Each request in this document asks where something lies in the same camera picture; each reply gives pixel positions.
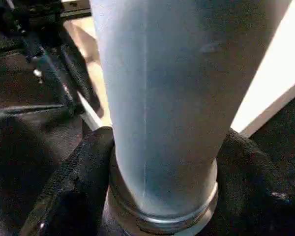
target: black padding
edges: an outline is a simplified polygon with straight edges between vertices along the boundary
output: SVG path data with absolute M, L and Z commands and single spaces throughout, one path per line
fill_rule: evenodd
M 96 234 L 113 146 L 110 127 L 87 135 L 50 177 L 20 235 Z

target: black fabric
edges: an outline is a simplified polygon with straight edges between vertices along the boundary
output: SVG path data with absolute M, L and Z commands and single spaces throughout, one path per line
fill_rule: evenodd
M 231 131 L 217 165 L 217 209 L 199 235 L 295 235 L 295 190 L 253 141 Z
M 20 235 L 95 234 L 105 202 L 113 145 L 110 127 L 86 136 L 50 177 Z
M 251 139 L 266 152 L 295 187 L 295 98 L 261 127 Z

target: pvc pipe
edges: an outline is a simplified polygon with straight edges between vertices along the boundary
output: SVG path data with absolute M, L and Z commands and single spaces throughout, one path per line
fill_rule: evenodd
M 91 1 L 116 142 L 111 191 L 144 231 L 179 232 L 205 212 L 215 157 L 275 31 L 268 2 Z

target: white wall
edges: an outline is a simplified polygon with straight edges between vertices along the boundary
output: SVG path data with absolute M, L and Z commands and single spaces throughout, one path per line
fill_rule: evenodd
M 280 20 L 285 6 L 277 11 Z M 295 0 L 270 44 L 232 128 L 251 136 L 295 97 Z

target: metal pipe fitting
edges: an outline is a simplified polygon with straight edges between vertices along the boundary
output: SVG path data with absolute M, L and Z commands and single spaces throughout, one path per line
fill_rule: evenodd
M 196 233 L 216 206 L 215 157 L 275 31 L 273 3 L 91 6 L 116 142 L 113 212 L 135 235 Z

